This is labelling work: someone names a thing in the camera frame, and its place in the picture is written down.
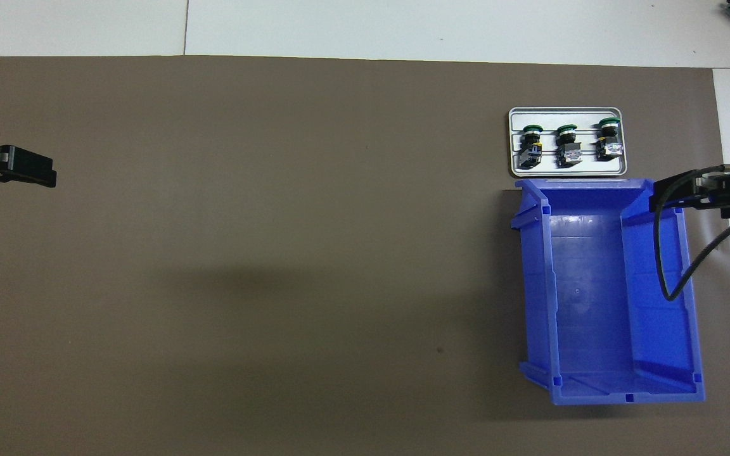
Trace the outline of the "blue plastic storage bin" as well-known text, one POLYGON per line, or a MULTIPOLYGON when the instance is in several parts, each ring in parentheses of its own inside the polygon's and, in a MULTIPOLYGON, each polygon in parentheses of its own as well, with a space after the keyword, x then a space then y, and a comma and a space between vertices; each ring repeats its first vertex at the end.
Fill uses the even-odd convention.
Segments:
POLYGON ((702 402, 695 296, 660 288, 647 179, 522 179, 527 357, 556 406, 702 402))

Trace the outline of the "brown table mat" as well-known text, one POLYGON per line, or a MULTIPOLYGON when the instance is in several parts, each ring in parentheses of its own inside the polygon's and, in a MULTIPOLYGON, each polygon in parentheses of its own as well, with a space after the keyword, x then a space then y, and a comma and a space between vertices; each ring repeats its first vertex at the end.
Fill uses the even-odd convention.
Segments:
POLYGON ((712 70, 0 58, 0 456, 730 456, 730 246, 707 400, 525 380, 507 113, 611 106, 628 176, 722 161, 712 70))

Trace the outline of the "green push button switch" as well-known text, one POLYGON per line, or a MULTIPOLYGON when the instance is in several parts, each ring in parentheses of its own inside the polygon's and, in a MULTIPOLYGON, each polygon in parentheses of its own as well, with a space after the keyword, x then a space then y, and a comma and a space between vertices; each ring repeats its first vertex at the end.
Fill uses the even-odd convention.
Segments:
POLYGON ((537 124, 530 124, 522 130, 521 149, 518 154, 519 168, 530 170, 538 167, 542 159, 542 143, 540 136, 544 128, 537 124))
POLYGON ((596 158, 601 162, 623 158, 625 146, 620 135, 621 119, 606 117, 598 122, 599 136, 596 142, 596 158))
POLYGON ((570 168, 582 162, 582 148, 576 140, 577 125, 570 123, 560 126, 556 133, 558 168, 570 168))

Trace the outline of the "silver metal tray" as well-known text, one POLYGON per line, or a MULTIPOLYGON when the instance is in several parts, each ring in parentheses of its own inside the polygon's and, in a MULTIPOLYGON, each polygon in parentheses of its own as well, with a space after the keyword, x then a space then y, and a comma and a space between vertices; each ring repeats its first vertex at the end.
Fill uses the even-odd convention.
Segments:
POLYGON ((598 123, 606 117, 621 119, 620 135, 625 146, 624 126, 621 111, 614 107, 515 107, 508 115, 509 127, 509 171, 516 178, 567 178, 605 177, 619 178, 627 170, 627 150, 623 158, 599 161, 596 158, 596 142, 599 136, 598 123), (524 170, 518 167, 522 130, 525 126, 537 124, 541 133, 542 159, 538 167, 524 170), (582 148, 582 162, 575 167, 558 168, 557 129, 566 124, 576 124, 576 140, 582 148))

